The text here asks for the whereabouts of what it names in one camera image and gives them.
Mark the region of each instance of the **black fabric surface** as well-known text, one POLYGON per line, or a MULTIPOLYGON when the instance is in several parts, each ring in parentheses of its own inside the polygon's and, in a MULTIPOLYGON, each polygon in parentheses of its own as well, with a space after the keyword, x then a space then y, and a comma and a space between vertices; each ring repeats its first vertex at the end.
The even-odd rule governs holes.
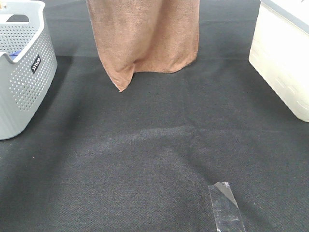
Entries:
POLYGON ((248 62, 259 1, 201 0, 197 61, 119 93, 84 1, 46 1, 58 70, 0 141, 0 231, 215 232, 229 182, 248 232, 309 231, 309 124, 248 62))

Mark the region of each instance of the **brown towel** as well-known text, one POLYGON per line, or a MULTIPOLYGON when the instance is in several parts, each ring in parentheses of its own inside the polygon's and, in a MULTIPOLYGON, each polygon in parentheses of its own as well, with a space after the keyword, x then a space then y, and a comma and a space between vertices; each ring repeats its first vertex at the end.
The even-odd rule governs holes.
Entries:
POLYGON ((199 0, 88 0, 98 54, 123 91, 133 73, 172 73, 195 60, 199 0))

